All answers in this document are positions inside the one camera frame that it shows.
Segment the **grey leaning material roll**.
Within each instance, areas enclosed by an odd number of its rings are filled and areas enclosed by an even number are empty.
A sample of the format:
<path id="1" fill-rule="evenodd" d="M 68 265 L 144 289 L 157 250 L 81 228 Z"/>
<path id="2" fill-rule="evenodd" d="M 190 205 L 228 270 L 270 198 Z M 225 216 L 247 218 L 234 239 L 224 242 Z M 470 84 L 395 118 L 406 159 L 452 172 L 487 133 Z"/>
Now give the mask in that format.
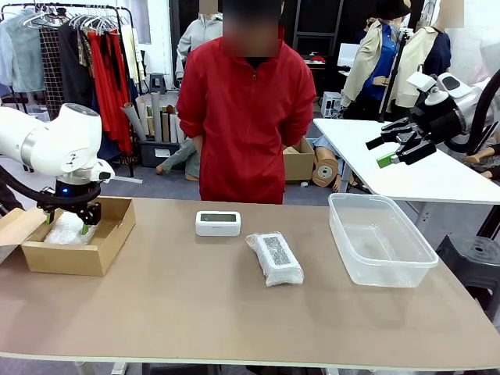
<path id="1" fill-rule="evenodd" d="M 131 123 L 134 133 L 136 134 L 137 138 L 139 141 L 146 141 L 146 134 L 145 130 L 141 124 L 140 118 L 138 116 L 138 113 L 136 109 L 134 108 L 133 104 L 131 102 L 128 102 L 124 105 L 122 108 L 122 111 L 125 113 L 127 116 L 129 122 Z"/>

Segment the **white unwrapped digital clock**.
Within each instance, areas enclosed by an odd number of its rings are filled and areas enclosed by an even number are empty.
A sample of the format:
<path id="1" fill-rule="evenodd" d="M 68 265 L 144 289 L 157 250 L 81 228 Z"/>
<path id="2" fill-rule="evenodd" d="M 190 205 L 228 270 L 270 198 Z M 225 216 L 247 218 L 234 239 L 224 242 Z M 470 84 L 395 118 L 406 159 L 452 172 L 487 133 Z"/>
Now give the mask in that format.
<path id="1" fill-rule="evenodd" d="M 235 211 L 198 211 L 195 232 L 201 237 L 237 237 L 241 233 L 241 214 Z"/>

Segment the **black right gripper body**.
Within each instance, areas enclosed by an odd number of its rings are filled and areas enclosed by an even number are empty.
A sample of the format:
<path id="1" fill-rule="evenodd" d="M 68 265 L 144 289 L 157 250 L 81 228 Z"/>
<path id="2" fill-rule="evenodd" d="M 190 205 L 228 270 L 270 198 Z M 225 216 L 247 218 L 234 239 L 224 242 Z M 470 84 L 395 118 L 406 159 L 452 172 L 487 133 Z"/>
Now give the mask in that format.
<path id="1" fill-rule="evenodd" d="M 433 105 L 418 103 L 410 109 L 410 122 L 421 141 L 445 143 L 448 147 L 467 146 L 466 122 L 453 99 Z"/>

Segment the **cream material roll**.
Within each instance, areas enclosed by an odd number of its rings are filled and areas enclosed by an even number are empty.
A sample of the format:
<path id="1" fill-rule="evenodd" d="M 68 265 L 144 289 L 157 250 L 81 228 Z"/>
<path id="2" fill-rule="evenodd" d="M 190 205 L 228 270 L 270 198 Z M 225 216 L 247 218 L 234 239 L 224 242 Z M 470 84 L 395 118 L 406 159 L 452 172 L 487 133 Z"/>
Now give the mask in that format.
<path id="1" fill-rule="evenodd" d="M 146 136 L 150 135 L 148 126 L 148 110 L 145 102 L 144 95 L 140 95 L 136 98 L 137 113 L 140 120 L 140 124 Z"/>

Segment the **bubble-wrapped all-white clock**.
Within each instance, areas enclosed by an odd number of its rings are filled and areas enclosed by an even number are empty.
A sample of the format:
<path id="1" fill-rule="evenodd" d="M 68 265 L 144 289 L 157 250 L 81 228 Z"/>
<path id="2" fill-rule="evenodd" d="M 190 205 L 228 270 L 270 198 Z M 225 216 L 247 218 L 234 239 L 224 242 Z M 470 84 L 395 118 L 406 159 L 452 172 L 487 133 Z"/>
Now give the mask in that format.
<path id="1" fill-rule="evenodd" d="M 52 223 L 52 229 L 44 243 L 55 245 L 88 245 L 93 238 L 96 226 L 84 224 L 75 213 L 63 211 Z"/>

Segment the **mannequin beige coat blue shirt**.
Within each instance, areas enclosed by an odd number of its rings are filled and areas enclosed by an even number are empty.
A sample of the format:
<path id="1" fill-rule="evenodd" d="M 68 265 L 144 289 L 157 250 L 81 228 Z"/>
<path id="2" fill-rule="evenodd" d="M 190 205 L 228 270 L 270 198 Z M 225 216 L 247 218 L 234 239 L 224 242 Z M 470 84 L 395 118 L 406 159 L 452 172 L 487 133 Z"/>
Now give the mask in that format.
<path id="1" fill-rule="evenodd" d="M 395 56 L 403 18 L 378 18 L 361 40 L 342 90 L 342 117 L 377 120 Z"/>

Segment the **person in red jacket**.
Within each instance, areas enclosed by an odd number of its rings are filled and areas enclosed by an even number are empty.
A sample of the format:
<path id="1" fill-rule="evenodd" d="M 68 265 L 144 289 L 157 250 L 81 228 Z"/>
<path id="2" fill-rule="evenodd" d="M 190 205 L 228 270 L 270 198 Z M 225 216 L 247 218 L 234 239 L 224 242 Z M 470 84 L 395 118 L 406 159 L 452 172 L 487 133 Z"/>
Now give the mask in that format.
<path id="1" fill-rule="evenodd" d="M 224 0 L 222 35 L 187 58 L 177 111 L 204 201 L 283 201 L 283 151 L 306 135 L 316 99 L 310 68 L 284 41 L 284 4 Z"/>

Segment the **dark checked dress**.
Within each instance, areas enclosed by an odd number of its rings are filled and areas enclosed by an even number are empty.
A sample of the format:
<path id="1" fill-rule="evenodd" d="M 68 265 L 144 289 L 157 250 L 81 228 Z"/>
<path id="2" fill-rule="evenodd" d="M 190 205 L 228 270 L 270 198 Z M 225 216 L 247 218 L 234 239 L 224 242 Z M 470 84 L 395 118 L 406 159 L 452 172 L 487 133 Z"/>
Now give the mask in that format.
<path id="1" fill-rule="evenodd" d="M 41 59 L 45 81 L 45 104 L 50 120 L 59 115 L 64 103 L 63 75 L 59 52 L 59 35 L 55 28 L 42 27 L 39 30 Z"/>

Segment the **lying bare mannequin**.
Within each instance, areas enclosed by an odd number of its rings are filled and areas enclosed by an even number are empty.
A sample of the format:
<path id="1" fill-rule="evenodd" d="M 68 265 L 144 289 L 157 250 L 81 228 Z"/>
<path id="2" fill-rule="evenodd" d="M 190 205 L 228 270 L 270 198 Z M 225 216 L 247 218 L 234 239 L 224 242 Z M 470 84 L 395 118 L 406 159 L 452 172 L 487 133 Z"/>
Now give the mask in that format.
<path id="1" fill-rule="evenodd" d="M 500 143 L 481 149 L 473 155 L 468 155 L 463 159 L 463 162 L 471 165 L 479 165 L 483 159 L 500 156 Z M 480 175 L 489 180 L 500 180 L 500 165 L 493 166 L 488 170 L 480 172 Z"/>

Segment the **bubble-wrapped clock with dark face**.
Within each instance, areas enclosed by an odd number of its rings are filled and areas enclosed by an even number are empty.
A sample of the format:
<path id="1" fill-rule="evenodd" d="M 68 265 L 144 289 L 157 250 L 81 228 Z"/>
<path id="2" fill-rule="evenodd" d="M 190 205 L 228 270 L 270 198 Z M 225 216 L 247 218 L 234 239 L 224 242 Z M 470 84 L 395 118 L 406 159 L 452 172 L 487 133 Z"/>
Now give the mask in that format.
<path id="1" fill-rule="evenodd" d="M 282 233 L 255 233 L 248 235 L 245 240 L 259 260 L 268 288 L 282 284 L 303 284 L 304 271 Z"/>

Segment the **black hanging garment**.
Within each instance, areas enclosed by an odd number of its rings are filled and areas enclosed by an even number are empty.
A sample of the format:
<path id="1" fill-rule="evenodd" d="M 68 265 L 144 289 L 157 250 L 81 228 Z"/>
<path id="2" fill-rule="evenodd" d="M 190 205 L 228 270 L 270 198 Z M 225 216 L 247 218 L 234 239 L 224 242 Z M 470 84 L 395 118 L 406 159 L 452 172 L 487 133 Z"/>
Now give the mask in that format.
<path id="1" fill-rule="evenodd" d="M 65 102 L 91 108 L 93 88 L 89 69 L 80 64 L 77 31 L 68 22 L 58 29 L 62 89 Z"/>

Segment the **white monitor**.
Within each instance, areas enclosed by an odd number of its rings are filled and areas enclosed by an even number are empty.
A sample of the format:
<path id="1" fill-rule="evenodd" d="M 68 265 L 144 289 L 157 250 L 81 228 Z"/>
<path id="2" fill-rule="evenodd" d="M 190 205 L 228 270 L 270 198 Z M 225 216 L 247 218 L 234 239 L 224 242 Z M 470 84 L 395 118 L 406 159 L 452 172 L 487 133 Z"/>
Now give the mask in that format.
<path id="1" fill-rule="evenodd" d="M 337 66 L 351 68 L 359 47 L 360 44 L 341 43 L 337 58 Z"/>

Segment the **cream hanging garment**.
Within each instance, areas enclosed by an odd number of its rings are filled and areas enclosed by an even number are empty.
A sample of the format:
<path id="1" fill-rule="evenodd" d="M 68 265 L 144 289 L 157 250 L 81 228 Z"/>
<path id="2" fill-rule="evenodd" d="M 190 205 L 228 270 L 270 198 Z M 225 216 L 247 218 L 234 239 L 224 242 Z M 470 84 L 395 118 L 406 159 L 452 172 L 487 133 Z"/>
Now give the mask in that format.
<path id="1" fill-rule="evenodd" d="M 135 51 L 135 40 L 134 40 L 135 29 L 130 25 L 126 24 L 121 27 L 120 35 L 122 37 L 125 58 L 127 61 L 127 67 L 129 70 L 130 78 L 135 84 L 139 83 L 139 72 L 137 67 L 137 55 Z"/>

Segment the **brown cardboard box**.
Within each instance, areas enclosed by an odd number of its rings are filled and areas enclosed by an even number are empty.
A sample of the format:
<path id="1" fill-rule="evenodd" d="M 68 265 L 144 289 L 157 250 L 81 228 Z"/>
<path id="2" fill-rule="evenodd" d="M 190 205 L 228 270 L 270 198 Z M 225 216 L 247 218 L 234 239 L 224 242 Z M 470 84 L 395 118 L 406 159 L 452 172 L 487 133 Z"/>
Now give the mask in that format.
<path id="1" fill-rule="evenodd" d="M 78 221 L 77 234 L 83 243 L 49 242 L 49 234 L 61 224 L 61 217 L 77 218 L 71 212 L 57 209 L 54 220 L 38 208 L 14 209 L 0 217 L 0 263 L 11 248 L 20 246 L 32 272 L 102 277 L 123 247 L 136 223 L 130 198 L 99 197 L 102 218 L 83 232 Z"/>

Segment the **grey tall material roll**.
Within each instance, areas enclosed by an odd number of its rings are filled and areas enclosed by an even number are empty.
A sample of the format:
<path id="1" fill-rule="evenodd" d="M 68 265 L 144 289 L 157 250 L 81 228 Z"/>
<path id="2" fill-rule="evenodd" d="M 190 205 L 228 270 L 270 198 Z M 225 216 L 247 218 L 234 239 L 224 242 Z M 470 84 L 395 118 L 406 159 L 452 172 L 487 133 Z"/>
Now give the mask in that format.
<path id="1" fill-rule="evenodd" d="M 161 123 L 161 109 L 160 109 L 160 93 L 157 91 L 151 93 L 152 100 L 152 114 L 154 125 L 154 138 L 155 142 L 162 141 L 162 123 Z"/>

